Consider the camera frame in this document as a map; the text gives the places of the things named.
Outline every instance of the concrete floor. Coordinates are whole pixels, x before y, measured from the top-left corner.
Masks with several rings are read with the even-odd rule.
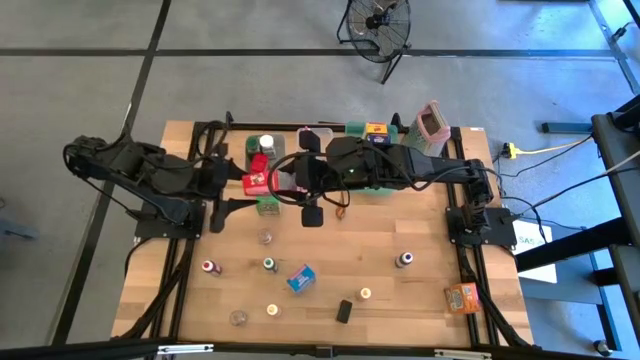
[[[0,47],[145,48],[160,4],[5,0],[0,3]],[[338,47],[334,36],[344,4],[174,1],[160,47],[333,49]],[[598,4],[612,28],[627,21],[620,0]],[[608,48],[584,3],[455,0],[411,5],[414,49]],[[636,49],[640,37],[623,40],[629,43],[625,50]],[[0,241],[1,348],[47,341],[96,198],[67,173],[61,148],[80,134],[117,135],[140,64],[135,57],[0,57],[0,196],[7,202],[0,214],[42,234],[35,241]],[[580,138],[542,135],[540,123],[588,121],[633,95],[612,59],[406,58],[385,86],[375,82],[381,71],[381,65],[359,57],[156,58],[134,137],[157,143],[168,119],[219,119],[227,110],[239,122],[389,121],[399,112],[408,124],[425,102],[437,99],[451,125],[484,127],[494,152],[505,141],[536,149]],[[515,173],[543,158],[503,161],[502,170]],[[535,201],[602,169],[590,143],[506,180],[505,188],[510,195]],[[123,191],[116,190],[115,196],[139,206]],[[618,216],[618,210],[603,180],[569,192],[540,208],[540,214],[589,226]],[[70,341],[108,338],[133,228],[120,208],[110,207]],[[595,306],[528,299],[527,308],[536,343],[594,354],[589,343],[602,338]],[[637,357],[623,311],[618,318],[624,352],[616,355]]]

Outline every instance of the electric fan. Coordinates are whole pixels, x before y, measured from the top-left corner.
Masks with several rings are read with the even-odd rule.
[[[341,44],[353,44],[363,58],[375,63],[388,63],[382,78],[384,84],[402,55],[411,47],[407,43],[411,30],[410,16],[408,0],[349,0],[336,36]],[[348,40],[340,38],[345,20]]]

